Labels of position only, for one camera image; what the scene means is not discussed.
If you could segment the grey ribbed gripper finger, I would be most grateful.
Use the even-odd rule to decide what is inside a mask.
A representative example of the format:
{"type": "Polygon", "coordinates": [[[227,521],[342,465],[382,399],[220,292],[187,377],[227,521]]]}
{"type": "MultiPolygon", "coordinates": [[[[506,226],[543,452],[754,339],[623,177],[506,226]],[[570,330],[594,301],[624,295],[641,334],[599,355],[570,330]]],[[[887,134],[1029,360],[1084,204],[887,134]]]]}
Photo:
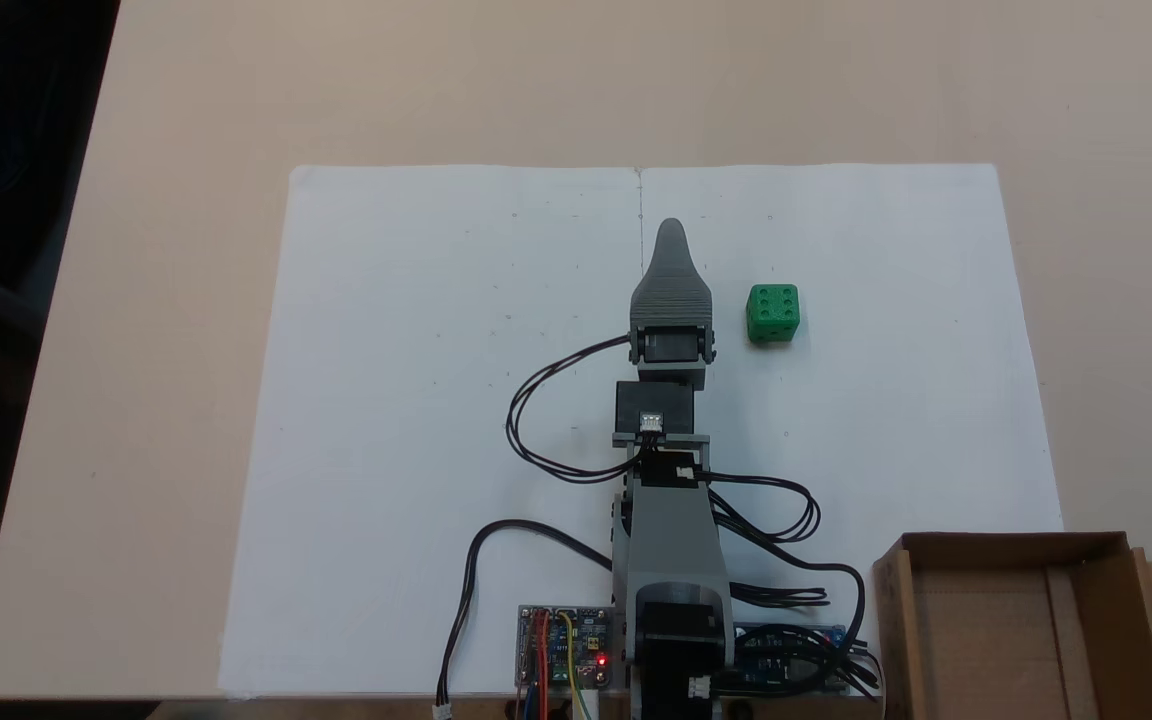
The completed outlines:
{"type": "Polygon", "coordinates": [[[707,364],[717,359],[712,291],[696,268],[684,223],[677,218],[659,223],[652,259],[631,293],[628,323],[632,364],[641,331],[705,331],[707,364]]]}

